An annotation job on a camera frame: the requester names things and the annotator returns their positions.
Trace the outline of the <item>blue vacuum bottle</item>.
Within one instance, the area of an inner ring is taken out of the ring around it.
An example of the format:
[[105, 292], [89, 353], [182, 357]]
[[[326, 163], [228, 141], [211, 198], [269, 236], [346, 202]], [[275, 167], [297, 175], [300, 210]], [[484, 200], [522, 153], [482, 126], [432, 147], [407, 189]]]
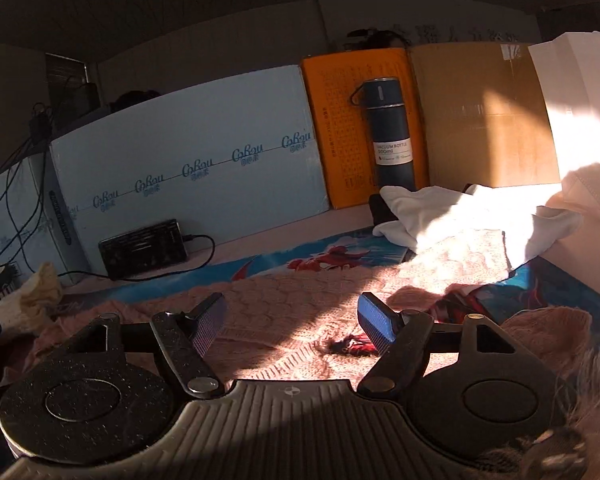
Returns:
[[400, 80], [376, 78], [363, 81], [351, 94], [350, 103], [365, 110], [379, 185], [415, 191], [413, 147]]

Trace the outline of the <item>light blue foam board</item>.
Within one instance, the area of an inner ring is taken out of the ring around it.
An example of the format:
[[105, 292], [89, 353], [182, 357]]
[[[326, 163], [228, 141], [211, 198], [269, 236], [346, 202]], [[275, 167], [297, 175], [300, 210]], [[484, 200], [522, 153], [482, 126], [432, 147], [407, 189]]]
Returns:
[[298, 66], [158, 96], [50, 142], [0, 176], [0, 266], [105, 269], [103, 240], [174, 220], [217, 243], [329, 207]]

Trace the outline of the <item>white cloth bag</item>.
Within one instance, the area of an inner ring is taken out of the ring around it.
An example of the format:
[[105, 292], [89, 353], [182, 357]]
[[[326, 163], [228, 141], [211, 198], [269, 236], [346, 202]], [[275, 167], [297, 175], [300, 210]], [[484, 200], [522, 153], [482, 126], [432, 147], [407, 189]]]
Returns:
[[373, 234], [421, 252], [451, 237], [493, 231], [503, 237], [508, 263], [517, 269], [582, 226], [577, 211], [547, 206], [557, 191], [556, 184], [473, 184], [465, 193], [441, 186], [416, 192], [385, 186], [380, 197], [394, 218], [375, 226]]

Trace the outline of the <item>white face mask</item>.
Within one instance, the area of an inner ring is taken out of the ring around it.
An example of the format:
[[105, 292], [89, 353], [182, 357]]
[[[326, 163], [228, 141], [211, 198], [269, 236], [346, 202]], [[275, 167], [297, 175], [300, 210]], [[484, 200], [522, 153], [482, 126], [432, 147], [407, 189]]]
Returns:
[[558, 162], [559, 190], [545, 205], [557, 208], [600, 211], [600, 163], [585, 166]]

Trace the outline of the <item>white paper bag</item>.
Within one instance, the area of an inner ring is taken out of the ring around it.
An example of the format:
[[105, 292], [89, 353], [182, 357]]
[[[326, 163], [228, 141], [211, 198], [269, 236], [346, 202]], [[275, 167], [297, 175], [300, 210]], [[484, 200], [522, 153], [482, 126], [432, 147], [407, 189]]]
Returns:
[[600, 32], [565, 32], [529, 48], [560, 174], [600, 165]]

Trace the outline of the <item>orange board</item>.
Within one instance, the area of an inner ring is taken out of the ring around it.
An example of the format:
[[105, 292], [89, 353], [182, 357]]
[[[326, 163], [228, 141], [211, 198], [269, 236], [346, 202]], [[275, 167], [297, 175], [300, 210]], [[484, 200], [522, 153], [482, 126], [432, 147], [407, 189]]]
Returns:
[[305, 58], [300, 64], [320, 148], [328, 198], [332, 208], [365, 204], [379, 191], [370, 125], [356, 89], [366, 80], [400, 80], [406, 122], [412, 139], [415, 184], [429, 184], [424, 130], [417, 87], [407, 50], [400, 48], [349, 51]]

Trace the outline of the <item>pink knitted sweater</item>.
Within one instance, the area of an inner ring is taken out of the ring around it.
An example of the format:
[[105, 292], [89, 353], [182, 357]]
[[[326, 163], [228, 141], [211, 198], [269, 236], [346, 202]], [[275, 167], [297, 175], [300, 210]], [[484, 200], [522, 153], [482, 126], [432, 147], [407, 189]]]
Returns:
[[359, 382], [376, 353], [370, 347], [352, 349], [350, 344], [363, 333], [356, 316], [362, 292], [372, 292], [393, 310], [426, 312], [447, 323], [451, 315], [442, 308], [444, 294], [489, 284], [507, 273], [503, 234], [478, 231], [398, 266], [293, 270], [197, 286], [135, 304], [108, 300], [61, 315], [42, 331], [24, 367], [35, 367], [103, 313], [115, 313], [123, 324], [136, 325], [158, 312], [188, 311], [219, 292], [228, 309], [206, 358], [224, 382], [234, 378], [350, 378]]

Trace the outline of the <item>colourful printed storage bag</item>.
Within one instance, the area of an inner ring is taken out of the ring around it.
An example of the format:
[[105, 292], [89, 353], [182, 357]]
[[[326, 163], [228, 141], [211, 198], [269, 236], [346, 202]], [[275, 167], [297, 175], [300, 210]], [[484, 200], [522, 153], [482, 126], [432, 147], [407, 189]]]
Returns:
[[[195, 286], [207, 286], [268, 274], [296, 271], [394, 270], [414, 258], [412, 252], [374, 237], [369, 229], [343, 233], [309, 242], [282, 252], [256, 255], [206, 266], [170, 278], [125, 285], [105, 290], [102, 300], [134, 304], [166, 297]], [[600, 294], [553, 263], [538, 257], [521, 266], [506, 280], [484, 285], [462, 298], [451, 297], [451, 312], [462, 307], [483, 311], [496, 322], [504, 322], [522, 310], [565, 306], [585, 310], [592, 315], [592, 337], [600, 342]]]

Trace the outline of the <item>brown cardboard sheet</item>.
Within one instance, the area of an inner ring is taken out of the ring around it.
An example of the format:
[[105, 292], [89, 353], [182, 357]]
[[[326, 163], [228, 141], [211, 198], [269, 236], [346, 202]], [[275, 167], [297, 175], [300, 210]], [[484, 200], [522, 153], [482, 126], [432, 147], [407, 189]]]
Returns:
[[560, 181], [528, 44], [425, 44], [410, 58], [432, 185]]

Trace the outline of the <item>black power strip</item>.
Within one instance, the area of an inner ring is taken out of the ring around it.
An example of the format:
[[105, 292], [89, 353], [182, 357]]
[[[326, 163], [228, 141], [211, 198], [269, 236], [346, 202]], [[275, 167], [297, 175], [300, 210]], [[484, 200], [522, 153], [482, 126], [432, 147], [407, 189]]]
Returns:
[[113, 280], [174, 266], [188, 258], [175, 219], [101, 240], [98, 249], [106, 273]]

